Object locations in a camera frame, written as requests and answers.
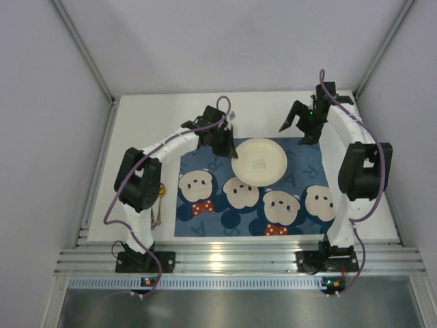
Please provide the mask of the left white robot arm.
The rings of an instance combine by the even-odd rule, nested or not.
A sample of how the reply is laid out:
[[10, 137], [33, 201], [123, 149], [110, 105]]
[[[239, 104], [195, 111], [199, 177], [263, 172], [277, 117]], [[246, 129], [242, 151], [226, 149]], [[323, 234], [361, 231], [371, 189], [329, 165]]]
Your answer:
[[205, 146], [217, 156], [238, 158], [230, 115], [230, 108], [221, 111], [217, 105], [208, 105], [202, 115], [183, 123], [153, 146], [127, 149], [115, 178], [115, 196], [104, 216], [104, 224], [119, 223], [126, 227], [128, 251], [154, 257], [151, 223], [157, 210], [164, 166]]

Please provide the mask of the cream round plate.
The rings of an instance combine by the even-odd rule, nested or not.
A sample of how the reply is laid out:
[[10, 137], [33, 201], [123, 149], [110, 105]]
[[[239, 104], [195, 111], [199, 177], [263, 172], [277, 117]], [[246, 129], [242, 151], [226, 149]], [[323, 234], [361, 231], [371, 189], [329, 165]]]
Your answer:
[[287, 170], [285, 150], [275, 141], [252, 138], [236, 147], [238, 158], [231, 160], [233, 173], [242, 182], [267, 187], [280, 181]]

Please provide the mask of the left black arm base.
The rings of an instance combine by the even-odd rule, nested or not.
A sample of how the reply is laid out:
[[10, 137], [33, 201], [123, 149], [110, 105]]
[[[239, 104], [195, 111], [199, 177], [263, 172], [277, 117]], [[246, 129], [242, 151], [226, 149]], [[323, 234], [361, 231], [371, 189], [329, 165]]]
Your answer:
[[[155, 251], [155, 257], [161, 264], [162, 273], [172, 273], [175, 268], [175, 252]], [[116, 273], [159, 273], [158, 264], [151, 255], [141, 254], [131, 249], [117, 255]]]

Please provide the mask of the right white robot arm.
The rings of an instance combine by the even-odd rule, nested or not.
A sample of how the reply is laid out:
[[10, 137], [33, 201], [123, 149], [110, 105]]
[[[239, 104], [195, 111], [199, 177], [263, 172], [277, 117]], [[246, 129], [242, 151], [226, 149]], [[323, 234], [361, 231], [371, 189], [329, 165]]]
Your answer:
[[337, 174], [341, 192], [339, 207], [326, 237], [332, 247], [346, 248], [357, 239], [356, 225], [376, 211], [386, 189], [393, 155], [390, 143], [382, 143], [352, 112], [354, 101], [337, 93], [335, 82], [321, 81], [311, 96], [312, 106], [294, 101], [280, 131], [292, 125], [304, 133], [300, 145], [317, 144], [325, 125], [333, 127], [346, 149]]

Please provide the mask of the blue bear print cloth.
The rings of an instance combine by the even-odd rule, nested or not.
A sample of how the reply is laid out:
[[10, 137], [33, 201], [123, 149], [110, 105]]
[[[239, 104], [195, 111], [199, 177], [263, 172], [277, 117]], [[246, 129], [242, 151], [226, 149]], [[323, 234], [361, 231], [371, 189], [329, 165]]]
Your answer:
[[180, 160], [176, 237], [325, 234], [335, 219], [332, 193], [317, 144], [276, 138], [287, 170], [276, 183], [254, 187], [238, 179], [231, 160], [201, 148]]

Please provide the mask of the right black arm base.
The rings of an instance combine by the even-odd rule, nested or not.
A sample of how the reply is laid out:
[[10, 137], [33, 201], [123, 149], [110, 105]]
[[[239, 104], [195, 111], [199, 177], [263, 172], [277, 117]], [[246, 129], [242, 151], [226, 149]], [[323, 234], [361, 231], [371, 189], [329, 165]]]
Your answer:
[[328, 240], [318, 242], [315, 251], [296, 252], [298, 272], [315, 275], [317, 273], [357, 272], [359, 269], [353, 246], [332, 246]]

